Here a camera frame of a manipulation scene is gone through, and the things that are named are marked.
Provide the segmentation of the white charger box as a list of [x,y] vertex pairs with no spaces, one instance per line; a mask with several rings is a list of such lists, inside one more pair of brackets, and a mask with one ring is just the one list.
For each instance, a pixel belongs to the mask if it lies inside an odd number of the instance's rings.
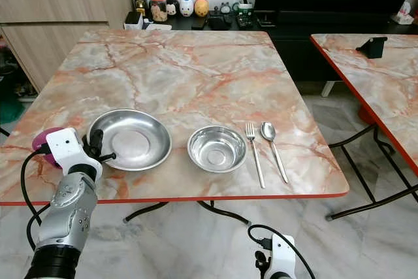
[[129,11],[123,21],[125,30],[143,30],[144,16],[138,11]]

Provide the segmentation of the black electronic device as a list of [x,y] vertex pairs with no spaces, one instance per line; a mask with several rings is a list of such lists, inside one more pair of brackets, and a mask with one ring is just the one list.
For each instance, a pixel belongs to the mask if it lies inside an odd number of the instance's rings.
[[214,31],[229,31],[232,23],[227,21],[226,16],[209,16],[206,23]]

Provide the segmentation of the orange egg figurine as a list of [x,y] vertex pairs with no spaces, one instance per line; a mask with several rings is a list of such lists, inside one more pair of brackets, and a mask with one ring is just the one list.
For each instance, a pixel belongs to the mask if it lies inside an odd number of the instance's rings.
[[195,0],[193,3],[194,14],[198,17],[206,17],[209,13],[209,4],[207,0]]

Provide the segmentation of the small grey figurine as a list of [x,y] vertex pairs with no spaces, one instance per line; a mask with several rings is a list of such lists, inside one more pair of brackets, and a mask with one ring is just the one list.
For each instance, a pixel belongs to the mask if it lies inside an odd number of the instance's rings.
[[213,10],[213,14],[216,16],[226,16],[231,15],[232,13],[234,13],[234,9],[229,2],[224,2],[220,5],[216,5]]

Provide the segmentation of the purple plastic cup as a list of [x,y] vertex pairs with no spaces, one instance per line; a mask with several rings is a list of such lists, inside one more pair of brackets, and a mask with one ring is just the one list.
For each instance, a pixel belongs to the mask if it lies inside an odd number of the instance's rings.
[[46,140],[46,136],[50,135],[50,133],[56,132],[56,131],[60,131],[61,129],[63,129],[62,127],[51,127],[51,129],[45,129],[44,131],[42,131],[41,133],[39,133],[38,136],[35,137],[35,139],[33,139],[32,142],[32,149],[42,152],[44,154],[44,160],[45,162],[47,162],[49,165],[53,165],[55,168],[60,169],[61,166],[59,165],[59,163],[57,163],[53,157],[53,154],[51,152],[49,152],[48,150],[40,150],[40,148],[42,147],[42,145],[47,144],[47,140]]

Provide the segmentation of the green bag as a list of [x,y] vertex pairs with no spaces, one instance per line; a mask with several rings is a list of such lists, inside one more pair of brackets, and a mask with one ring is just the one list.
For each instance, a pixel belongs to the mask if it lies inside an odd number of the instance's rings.
[[12,85],[0,83],[0,124],[18,120],[25,111],[23,103],[18,100]]

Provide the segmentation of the white pink figurine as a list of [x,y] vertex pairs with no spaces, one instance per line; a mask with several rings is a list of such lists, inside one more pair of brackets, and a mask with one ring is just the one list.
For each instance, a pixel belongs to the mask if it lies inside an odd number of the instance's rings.
[[410,2],[404,2],[391,20],[398,25],[418,25],[418,9],[413,9]]

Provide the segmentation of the light wooden cabinet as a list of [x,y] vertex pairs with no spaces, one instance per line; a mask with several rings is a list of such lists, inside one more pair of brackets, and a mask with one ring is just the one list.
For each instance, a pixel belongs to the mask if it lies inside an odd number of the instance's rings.
[[123,29],[132,0],[0,0],[0,34],[41,91],[87,31]]

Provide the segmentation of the jar with red lid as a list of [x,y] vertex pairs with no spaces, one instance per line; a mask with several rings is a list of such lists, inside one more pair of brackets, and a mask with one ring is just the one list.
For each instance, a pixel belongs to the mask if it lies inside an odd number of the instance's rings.
[[166,0],[150,0],[150,16],[153,22],[161,23],[168,20]]

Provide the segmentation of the black and white figurine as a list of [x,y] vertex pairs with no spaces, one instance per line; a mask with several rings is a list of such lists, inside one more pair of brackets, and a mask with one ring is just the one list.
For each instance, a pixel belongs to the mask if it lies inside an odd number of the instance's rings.
[[180,8],[178,0],[165,0],[165,11],[168,16],[175,16]]

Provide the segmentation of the white egg figurine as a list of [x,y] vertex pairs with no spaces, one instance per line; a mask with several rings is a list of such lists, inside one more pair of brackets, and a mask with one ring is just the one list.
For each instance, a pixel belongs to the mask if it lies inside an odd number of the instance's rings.
[[180,15],[190,17],[194,13],[194,0],[180,0]]

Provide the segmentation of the black phone stand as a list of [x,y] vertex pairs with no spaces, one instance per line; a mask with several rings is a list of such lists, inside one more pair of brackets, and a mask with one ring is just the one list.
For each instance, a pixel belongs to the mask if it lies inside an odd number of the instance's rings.
[[368,59],[379,59],[383,57],[385,41],[387,37],[371,37],[362,45],[356,47],[355,51],[360,52]]

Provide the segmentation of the large steel plate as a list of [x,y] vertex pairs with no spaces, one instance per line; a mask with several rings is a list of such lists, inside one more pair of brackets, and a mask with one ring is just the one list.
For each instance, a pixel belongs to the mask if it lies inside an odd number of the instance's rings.
[[116,154],[105,162],[120,171],[147,171],[163,163],[170,154],[170,133],[159,120],[134,109],[114,109],[99,115],[88,127],[91,135],[103,132],[103,156]]

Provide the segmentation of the steel fork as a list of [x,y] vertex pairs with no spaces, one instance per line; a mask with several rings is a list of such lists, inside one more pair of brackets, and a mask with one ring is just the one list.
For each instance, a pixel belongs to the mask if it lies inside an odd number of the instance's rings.
[[262,166],[259,161],[259,151],[257,151],[256,145],[255,145],[255,124],[253,122],[247,122],[245,124],[245,133],[246,133],[248,141],[251,144],[251,150],[253,150],[253,159],[255,162],[257,176],[259,177],[259,185],[261,189],[266,189]]

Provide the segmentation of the marble pattern folding table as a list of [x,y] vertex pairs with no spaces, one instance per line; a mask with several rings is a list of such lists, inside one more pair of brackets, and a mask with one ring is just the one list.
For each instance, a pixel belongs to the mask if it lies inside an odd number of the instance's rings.
[[[368,59],[355,51],[371,37],[388,38],[382,58]],[[378,208],[407,195],[414,196],[418,202],[418,184],[410,184],[392,159],[397,152],[418,176],[418,35],[331,33],[311,34],[310,39],[359,102],[368,106],[376,121],[330,147],[343,150],[347,144],[371,131],[376,146],[406,185],[404,190],[388,198],[375,199],[363,174],[352,165],[370,204],[328,214],[326,219],[336,220]]]
[[[146,112],[167,127],[169,157],[148,171],[104,167],[101,203],[209,199],[341,197],[346,175],[302,100],[268,34],[257,31],[90,31],[80,38],[0,149],[0,203],[22,206],[19,171],[45,129],[74,127],[85,135],[114,109]],[[243,132],[272,123],[286,174],[269,144],[257,139],[264,186],[253,154],[233,172],[203,171],[186,142],[208,125]]]

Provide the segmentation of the red stool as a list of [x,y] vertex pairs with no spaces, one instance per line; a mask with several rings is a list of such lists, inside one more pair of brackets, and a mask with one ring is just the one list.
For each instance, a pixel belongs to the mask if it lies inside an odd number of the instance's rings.
[[376,121],[374,120],[374,116],[372,115],[371,110],[365,104],[361,104],[358,109],[358,116],[362,122],[366,123],[367,125],[374,125]]

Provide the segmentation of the steel spoon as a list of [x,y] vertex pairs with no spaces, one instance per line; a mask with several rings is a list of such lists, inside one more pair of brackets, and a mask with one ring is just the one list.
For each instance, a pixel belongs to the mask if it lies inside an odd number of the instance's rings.
[[276,130],[274,129],[274,125],[269,122],[263,122],[261,127],[261,135],[263,136],[266,141],[269,142],[270,148],[274,152],[274,157],[276,159],[276,165],[280,169],[281,178],[285,184],[289,184],[289,178],[287,177],[287,173],[283,166],[283,160],[281,160],[280,153],[278,153],[278,149],[275,143],[276,139]]

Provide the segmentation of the green mug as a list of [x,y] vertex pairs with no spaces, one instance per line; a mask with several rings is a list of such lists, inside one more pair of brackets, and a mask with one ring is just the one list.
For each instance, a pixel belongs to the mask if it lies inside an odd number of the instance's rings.
[[236,19],[238,26],[242,30],[253,27],[253,4],[248,0],[241,0],[236,7]]

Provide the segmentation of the small steel bowl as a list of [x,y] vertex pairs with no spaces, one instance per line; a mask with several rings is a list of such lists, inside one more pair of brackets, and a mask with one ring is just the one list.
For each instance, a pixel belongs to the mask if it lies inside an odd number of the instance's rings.
[[186,150],[196,166],[208,172],[232,172],[243,165],[247,142],[229,127],[209,125],[192,133]]

